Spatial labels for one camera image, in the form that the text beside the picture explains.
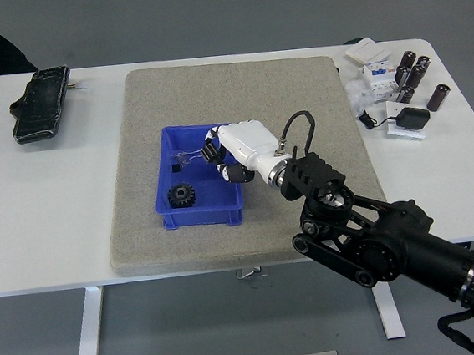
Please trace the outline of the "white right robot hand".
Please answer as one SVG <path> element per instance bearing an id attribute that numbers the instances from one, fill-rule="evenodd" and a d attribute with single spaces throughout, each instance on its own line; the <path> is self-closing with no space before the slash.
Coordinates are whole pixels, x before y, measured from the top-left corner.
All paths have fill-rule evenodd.
<path id="1" fill-rule="evenodd" d="M 284 140 L 252 119 L 209 129 L 201 155 L 227 182 L 246 183 L 260 174 L 267 185 L 279 187 L 291 158 L 284 147 Z"/>

